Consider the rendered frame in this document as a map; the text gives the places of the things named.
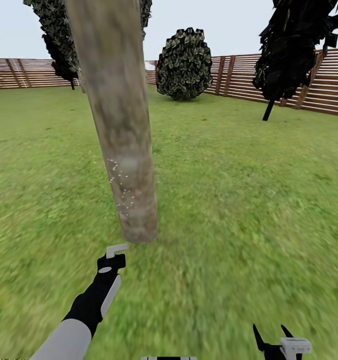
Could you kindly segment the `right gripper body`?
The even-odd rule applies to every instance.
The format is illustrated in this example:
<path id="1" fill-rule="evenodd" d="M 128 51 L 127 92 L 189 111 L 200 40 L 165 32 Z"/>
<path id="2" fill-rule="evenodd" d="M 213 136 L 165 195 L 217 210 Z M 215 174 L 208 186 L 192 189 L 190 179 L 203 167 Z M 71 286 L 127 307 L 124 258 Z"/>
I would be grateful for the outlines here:
<path id="1" fill-rule="evenodd" d="M 266 343 L 264 349 L 265 360 L 286 360 L 280 350 L 281 347 L 282 345 L 270 345 Z M 296 360 L 302 360 L 302 353 L 296 354 Z"/>

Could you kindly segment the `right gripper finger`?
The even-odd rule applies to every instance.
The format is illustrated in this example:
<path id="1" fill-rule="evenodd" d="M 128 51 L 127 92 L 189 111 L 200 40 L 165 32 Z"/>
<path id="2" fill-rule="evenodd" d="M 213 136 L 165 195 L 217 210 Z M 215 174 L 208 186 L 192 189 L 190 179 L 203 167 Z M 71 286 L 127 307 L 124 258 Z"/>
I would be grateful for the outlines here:
<path id="1" fill-rule="evenodd" d="M 283 331 L 287 337 L 292 337 L 291 333 L 286 329 L 286 327 L 283 324 L 281 325 L 281 328 L 283 329 Z"/>
<path id="2" fill-rule="evenodd" d="M 254 330 L 255 339 L 256 339 L 256 342 L 257 342 L 258 349 L 260 351 L 264 351 L 266 343 L 263 342 L 263 340 L 262 340 L 262 338 L 261 338 L 255 324 L 253 325 L 253 330 Z"/>

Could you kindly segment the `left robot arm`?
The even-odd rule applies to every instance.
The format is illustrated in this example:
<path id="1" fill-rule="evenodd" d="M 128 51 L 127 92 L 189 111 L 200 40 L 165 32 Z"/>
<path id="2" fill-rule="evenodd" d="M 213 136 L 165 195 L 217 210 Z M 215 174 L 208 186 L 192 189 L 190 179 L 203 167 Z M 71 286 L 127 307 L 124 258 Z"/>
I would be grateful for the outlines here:
<path id="1" fill-rule="evenodd" d="M 71 310 L 30 360 L 83 360 L 120 285 L 118 269 L 126 266 L 128 243 L 106 247 L 106 256 L 97 260 L 93 283 L 74 300 Z"/>

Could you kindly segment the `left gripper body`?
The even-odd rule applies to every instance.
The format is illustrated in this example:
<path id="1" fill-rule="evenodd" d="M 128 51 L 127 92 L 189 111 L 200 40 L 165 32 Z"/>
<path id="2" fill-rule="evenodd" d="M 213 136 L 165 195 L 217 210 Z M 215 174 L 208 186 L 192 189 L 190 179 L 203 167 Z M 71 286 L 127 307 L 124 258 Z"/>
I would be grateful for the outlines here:
<path id="1" fill-rule="evenodd" d="M 102 257 L 97 260 L 98 269 L 107 263 L 116 264 L 117 268 L 124 268 L 126 266 L 125 254 L 115 255 L 113 258 Z"/>

